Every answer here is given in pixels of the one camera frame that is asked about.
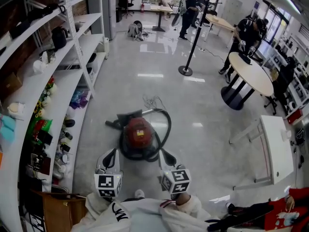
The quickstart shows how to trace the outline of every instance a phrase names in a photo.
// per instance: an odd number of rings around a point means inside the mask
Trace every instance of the backpack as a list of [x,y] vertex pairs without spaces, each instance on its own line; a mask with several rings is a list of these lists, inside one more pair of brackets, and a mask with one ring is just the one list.
[[180,0],[177,13],[182,15],[186,12],[187,12],[187,8],[186,8],[186,5],[185,5],[185,0]]
[[132,37],[133,40],[139,39],[140,41],[143,41],[142,37],[142,30],[143,26],[140,21],[135,21],[134,23],[129,25],[129,29],[127,32],[128,37]]

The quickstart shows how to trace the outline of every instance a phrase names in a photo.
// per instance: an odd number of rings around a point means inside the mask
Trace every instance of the vacuum hose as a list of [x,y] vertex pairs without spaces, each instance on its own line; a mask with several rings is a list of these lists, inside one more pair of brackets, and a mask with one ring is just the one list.
[[162,113],[168,119],[168,130],[165,134],[165,137],[164,137],[163,141],[161,142],[158,133],[156,133],[156,131],[154,130],[155,138],[158,142],[158,147],[157,148],[153,147],[151,150],[143,150],[141,156],[131,155],[129,153],[129,150],[127,149],[126,143],[124,141],[124,130],[122,130],[121,134],[120,134],[120,138],[119,138],[119,148],[120,148],[122,154],[126,158],[128,158],[129,160],[146,160],[148,162],[154,162],[154,161],[158,160],[158,158],[159,158],[159,154],[158,154],[159,150],[162,149],[166,140],[169,137],[170,129],[171,129],[171,126],[172,126],[172,121],[171,121],[170,116],[169,116],[167,111],[162,110],[162,109],[158,109],[158,108],[154,108],[153,110],[155,112]]

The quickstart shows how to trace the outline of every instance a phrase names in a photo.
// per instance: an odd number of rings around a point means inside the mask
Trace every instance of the round table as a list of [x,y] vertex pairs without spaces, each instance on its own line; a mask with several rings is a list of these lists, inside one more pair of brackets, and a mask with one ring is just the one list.
[[[264,96],[271,96],[274,93],[274,88],[270,78],[254,60],[251,59],[251,64],[247,64],[241,59],[238,52],[230,53],[228,59],[237,74],[229,86],[221,89],[221,96],[230,108],[234,110],[242,109],[243,104],[254,93],[254,91],[257,91]],[[236,89],[233,89],[232,87],[239,77],[241,77],[243,81]],[[251,90],[245,95],[245,97],[242,97],[239,92],[246,83],[251,87]]]

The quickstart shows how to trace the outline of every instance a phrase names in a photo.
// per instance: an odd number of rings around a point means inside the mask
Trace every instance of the red clothing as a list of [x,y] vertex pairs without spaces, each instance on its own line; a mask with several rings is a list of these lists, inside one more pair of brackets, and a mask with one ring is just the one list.
[[[290,189],[289,194],[295,201],[309,198],[309,188]],[[266,231],[293,226],[292,232],[300,232],[309,222],[309,216],[307,215],[299,223],[294,225],[291,224],[292,219],[303,217],[308,212],[307,206],[294,207],[294,209],[287,213],[285,211],[286,202],[284,198],[277,201],[271,201],[269,204],[274,206],[274,210],[265,215]]]

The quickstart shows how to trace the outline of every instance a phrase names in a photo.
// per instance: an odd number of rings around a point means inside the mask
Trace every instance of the sneaker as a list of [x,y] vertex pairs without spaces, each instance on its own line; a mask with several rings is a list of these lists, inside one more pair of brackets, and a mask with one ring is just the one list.
[[134,198],[136,199],[145,198],[145,193],[141,189],[138,189],[134,193]]
[[188,39],[187,39],[186,37],[184,37],[184,36],[179,36],[179,39],[184,40],[184,41],[187,41],[187,40],[188,40]]
[[219,70],[220,75],[223,75],[225,72],[226,72],[226,70],[224,70],[224,69]]
[[229,73],[225,74],[225,81],[229,84],[231,83],[231,75]]
[[232,203],[226,203],[226,207],[228,210],[232,210],[235,206]]

